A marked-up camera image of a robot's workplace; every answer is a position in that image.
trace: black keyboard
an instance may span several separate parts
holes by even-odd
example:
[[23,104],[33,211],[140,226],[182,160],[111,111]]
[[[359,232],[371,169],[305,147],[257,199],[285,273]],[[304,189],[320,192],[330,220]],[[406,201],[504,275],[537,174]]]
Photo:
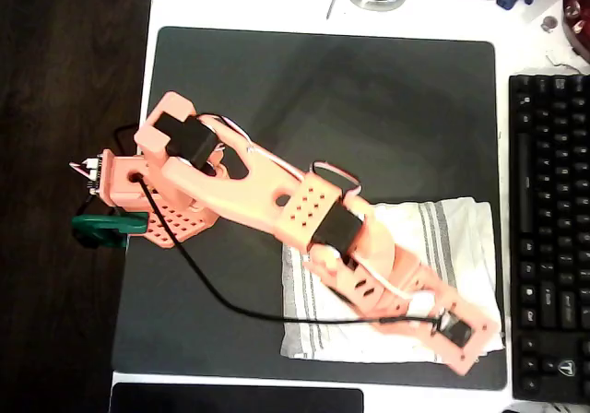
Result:
[[590,403],[590,77],[510,78],[513,394]]

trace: robotic arm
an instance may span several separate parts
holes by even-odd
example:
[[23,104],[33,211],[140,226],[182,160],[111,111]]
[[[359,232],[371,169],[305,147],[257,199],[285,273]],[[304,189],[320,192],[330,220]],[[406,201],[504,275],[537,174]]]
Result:
[[[189,136],[182,140],[189,139],[190,147],[179,134]],[[343,193],[314,171],[300,171],[256,145],[230,120],[197,115],[189,100],[173,92],[162,98],[135,141],[143,155],[115,157],[106,149],[97,160],[87,160],[87,167],[90,192],[107,205],[150,213],[147,231],[139,236],[173,246],[138,183],[143,178],[181,242],[226,218],[309,253],[305,266],[360,317],[440,318],[435,327],[416,321],[374,327],[418,338],[459,374],[468,372],[499,331],[495,321],[395,244],[372,206],[357,195],[360,187]],[[221,163],[224,146],[241,158],[245,178],[228,176]],[[281,206],[277,199],[283,195],[289,201]]]

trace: wooden floor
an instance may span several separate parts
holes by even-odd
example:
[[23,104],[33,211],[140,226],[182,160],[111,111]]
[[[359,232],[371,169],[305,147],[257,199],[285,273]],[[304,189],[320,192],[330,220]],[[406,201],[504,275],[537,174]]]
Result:
[[0,0],[0,411],[106,411],[122,251],[67,167],[139,116],[149,0]]

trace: striped towel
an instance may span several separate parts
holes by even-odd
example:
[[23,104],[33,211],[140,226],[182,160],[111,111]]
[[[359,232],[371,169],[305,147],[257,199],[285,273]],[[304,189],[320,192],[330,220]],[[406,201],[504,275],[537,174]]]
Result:
[[[417,254],[466,300],[501,320],[495,299],[496,259],[490,205],[472,198],[438,203],[378,204],[376,217],[395,241]],[[283,246],[284,314],[300,318],[349,319],[357,315],[302,266],[299,251]],[[500,334],[486,352],[503,348]],[[384,335],[368,324],[285,324],[281,355],[347,362],[439,362],[418,340]]]

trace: mouse pad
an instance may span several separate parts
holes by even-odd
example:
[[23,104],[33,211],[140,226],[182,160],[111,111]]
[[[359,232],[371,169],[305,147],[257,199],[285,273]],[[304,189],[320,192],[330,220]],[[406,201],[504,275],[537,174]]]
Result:
[[352,388],[118,383],[111,413],[362,413]]
[[[149,109],[175,90],[303,170],[326,159],[356,173],[372,203],[490,202],[501,284],[494,64],[485,42],[165,28]],[[234,161],[228,153],[224,162],[239,172]],[[230,301],[282,314],[281,244],[273,237],[220,219],[184,245]],[[279,353],[283,334],[283,324],[220,306],[178,252],[131,239],[116,371],[479,389],[506,383],[503,351],[460,377],[437,364],[290,360]]]

